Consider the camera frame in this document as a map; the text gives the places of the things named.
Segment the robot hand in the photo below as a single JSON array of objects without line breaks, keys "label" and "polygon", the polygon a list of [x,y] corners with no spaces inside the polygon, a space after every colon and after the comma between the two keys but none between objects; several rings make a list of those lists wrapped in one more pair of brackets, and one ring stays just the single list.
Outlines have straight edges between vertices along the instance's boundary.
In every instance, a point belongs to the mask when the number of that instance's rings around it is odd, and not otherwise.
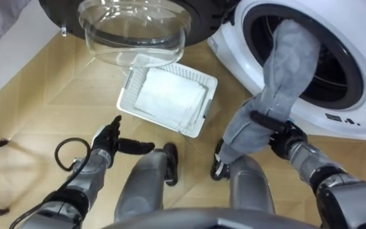
[{"label": "robot hand", "polygon": [[93,138],[91,150],[102,149],[112,155],[118,151],[119,126],[122,117],[118,115],[109,125],[101,127]]},{"label": "robot hand", "polygon": [[[154,149],[151,142],[119,138],[120,121],[121,116],[117,116],[109,125],[101,127],[93,139],[91,148],[88,142],[80,138],[62,141],[55,150],[55,159],[60,168],[72,174],[60,188],[15,220],[10,229],[14,229],[27,216],[30,217],[21,225],[21,229],[81,228],[83,220],[97,199],[98,192],[104,187],[105,172],[112,167],[116,152],[142,155]],[[58,157],[58,152],[64,144],[71,141],[83,143],[87,148],[87,155],[75,159],[70,167],[65,167]]]},{"label": "robot hand", "polygon": [[366,228],[366,182],[348,174],[319,149],[294,123],[252,112],[251,118],[274,130],[269,145],[286,159],[316,195],[322,228]]}]

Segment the plastic basket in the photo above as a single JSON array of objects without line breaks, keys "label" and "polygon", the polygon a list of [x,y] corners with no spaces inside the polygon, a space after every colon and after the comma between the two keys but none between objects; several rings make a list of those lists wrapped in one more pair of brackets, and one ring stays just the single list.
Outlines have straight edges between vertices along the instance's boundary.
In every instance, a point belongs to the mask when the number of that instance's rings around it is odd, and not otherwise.
[{"label": "plastic basket", "polygon": [[209,76],[181,64],[170,64],[167,66],[159,67],[159,69],[196,81],[206,88],[205,99],[203,100],[200,108],[200,115],[192,125],[188,127],[182,127],[175,124],[174,122],[162,120],[161,118],[157,118],[151,114],[135,108],[135,101],[137,100],[140,89],[142,88],[146,80],[146,75],[149,72],[149,68],[135,68],[130,71],[126,79],[125,85],[121,89],[121,93],[119,94],[117,108],[120,111],[153,122],[162,127],[169,128],[170,130],[174,130],[186,136],[193,138],[198,137],[201,128],[203,127],[203,124],[205,122],[208,110],[210,109],[215,90],[217,89],[217,79],[213,76]]}]

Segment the black cord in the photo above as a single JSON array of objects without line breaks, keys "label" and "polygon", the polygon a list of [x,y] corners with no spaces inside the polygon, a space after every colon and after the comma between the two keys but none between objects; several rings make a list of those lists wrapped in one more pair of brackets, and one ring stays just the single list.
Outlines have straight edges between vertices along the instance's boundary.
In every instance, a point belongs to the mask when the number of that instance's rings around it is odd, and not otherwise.
[{"label": "black cord", "polygon": [[[76,176],[78,174],[80,174],[80,172],[83,170],[83,168],[87,165],[89,159],[90,159],[90,156],[91,156],[91,153],[92,153],[92,150],[90,148],[90,144],[88,144],[88,142],[84,139],[81,139],[81,138],[78,138],[78,137],[71,137],[69,139],[66,139],[64,141],[62,141],[61,143],[59,143],[55,149],[55,160],[57,162],[57,165],[67,171],[67,172],[70,172],[73,167],[74,167],[74,163],[72,165],[70,165],[70,167],[65,167],[63,165],[63,163],[60,161],[59,157],[58,157],[58,152],[60,151],[61,147],[69,142],[81,142],[83,143],[86,148],[87,148],[87,154],[86,154],[86,157],[83,161],[83,163],[79,166],[79,168],[67,179],[67,181],[65,183],[63,183],[57,190],[56,192],[60,192],[60,191],[63,191],[63,189],[65,189],[67,187],[67,185],[69,185],[70,182],[72,182],[74,180],[74,178],[76,178]],[[38,204],[37,206],[31,208],[29,211],[23,213],[21,216],[19,216],[16,220],[14,220],[14,222],[12,222],[11,226],[10,226],[10,229],[15,229],[15,227],[22,221],[24,220],[26,217],[30,216],[31,214],[33,214],[34,212],[36,212],[39,208],[42,207],[43,204],[45,204],[46,202],[45,201],[42,201],[40,204]]]}]

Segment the white towel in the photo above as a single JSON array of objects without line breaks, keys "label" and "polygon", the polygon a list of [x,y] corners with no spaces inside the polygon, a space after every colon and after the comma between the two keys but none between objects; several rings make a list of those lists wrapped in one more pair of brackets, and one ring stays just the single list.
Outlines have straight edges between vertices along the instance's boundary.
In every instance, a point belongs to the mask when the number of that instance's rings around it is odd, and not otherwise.
[{"label": "white towel", "polygon": [[205,88],[187,78],[161,69],[150,69],[135,107],[176,125],[192,125],[200,113]]}]

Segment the door hinge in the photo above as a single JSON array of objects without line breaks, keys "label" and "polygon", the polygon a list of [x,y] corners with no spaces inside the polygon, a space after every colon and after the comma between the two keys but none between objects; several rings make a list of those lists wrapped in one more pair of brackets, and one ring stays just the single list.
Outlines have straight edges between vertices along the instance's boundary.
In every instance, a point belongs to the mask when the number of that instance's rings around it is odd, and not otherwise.
[{"label": "door hinge", "polygon": [[240,3],[240,1],[241,0],[227,0],[226,5],[224,7],[224,16],[222,18],[223,24],[227,22],[231,23],[231,25],[235,24],[234,21],[235,9],[238,3]]}]

